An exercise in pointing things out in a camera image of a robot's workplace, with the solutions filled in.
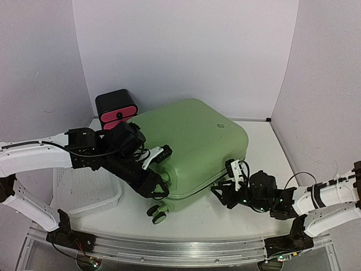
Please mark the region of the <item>green hard-shell suitcase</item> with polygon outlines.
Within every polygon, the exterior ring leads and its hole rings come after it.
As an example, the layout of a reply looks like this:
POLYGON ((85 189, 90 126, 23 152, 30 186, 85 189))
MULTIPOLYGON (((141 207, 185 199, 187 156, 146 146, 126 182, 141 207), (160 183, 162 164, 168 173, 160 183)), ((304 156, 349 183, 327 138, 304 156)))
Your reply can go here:
POLYGON ((147 149, 168 145, 172 150, 161 163, 149 165, 169 189, 168 196, 155 196, 156 204, 147 211, 154 224, 209 192, 227 174, 226 161, 246 157, 249 138, 244 128, 199 99, 178 101, 130 121, 140 127, 147 149))

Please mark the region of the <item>white perforated plastic basket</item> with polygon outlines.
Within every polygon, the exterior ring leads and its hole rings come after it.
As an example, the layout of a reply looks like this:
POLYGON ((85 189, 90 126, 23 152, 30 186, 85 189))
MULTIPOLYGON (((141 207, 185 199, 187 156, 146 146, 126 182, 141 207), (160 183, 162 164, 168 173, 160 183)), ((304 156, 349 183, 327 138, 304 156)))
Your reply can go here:
POLYGON ((70 217, 103 212, 118 205, 122 195, 120 180, 100 168, 55 168, 51 206, 70 217))

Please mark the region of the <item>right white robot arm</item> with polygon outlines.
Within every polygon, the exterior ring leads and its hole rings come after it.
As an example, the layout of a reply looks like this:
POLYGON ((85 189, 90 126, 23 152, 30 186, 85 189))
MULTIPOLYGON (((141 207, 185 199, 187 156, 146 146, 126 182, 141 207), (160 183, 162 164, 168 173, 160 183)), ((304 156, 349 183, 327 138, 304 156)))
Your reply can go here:
POLYGON ((277 220, 293 220, 293 231, 284 245, 296 250, 306 241, 343 223, 360 218, 360 162, 347 173, 311 186, 279 189, 274 176, 259 171, 249 174, 246 162, 226 162, 229 178, 212 186, 212 193, 228 209, 238 204, 277 220))

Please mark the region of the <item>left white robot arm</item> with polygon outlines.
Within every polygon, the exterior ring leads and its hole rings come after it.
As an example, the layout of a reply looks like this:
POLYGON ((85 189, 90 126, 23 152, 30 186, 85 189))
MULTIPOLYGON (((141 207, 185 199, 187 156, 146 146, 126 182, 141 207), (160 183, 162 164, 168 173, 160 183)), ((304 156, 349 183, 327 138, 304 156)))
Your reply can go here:
POLYGON ((164 198, 169 188, 149 166, 172 155, 168 145, 145 148, 146 138, 132 124, 120 130, 70 129, 43 139, 1 143, 1 203, 35 221, 64 247, 76 241, 67 214, 31 196, 18 173, 48 168, 100 168, 125 181, 144 198, 164 198))

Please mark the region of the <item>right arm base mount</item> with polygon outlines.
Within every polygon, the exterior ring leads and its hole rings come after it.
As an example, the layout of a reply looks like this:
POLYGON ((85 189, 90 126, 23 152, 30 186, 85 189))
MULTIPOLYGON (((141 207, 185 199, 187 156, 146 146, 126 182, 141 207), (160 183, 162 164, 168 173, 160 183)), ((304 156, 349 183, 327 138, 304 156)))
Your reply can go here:
POLYGON ((301 252, 313 246, 313 237, 308 236, 301 228, 292 227, 287 235, 265 239, 265 250, 268 259, 301 252))

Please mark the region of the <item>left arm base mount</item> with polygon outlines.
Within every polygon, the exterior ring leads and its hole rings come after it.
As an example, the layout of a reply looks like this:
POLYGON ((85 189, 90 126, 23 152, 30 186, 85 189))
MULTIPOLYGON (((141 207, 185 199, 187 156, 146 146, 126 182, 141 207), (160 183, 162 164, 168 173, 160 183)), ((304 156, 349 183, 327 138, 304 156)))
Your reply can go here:
POLYGON ((58 228, 48 232, 46 240, 54 245, 82 252, 93 252, 96 236, 82 231, 58 228))

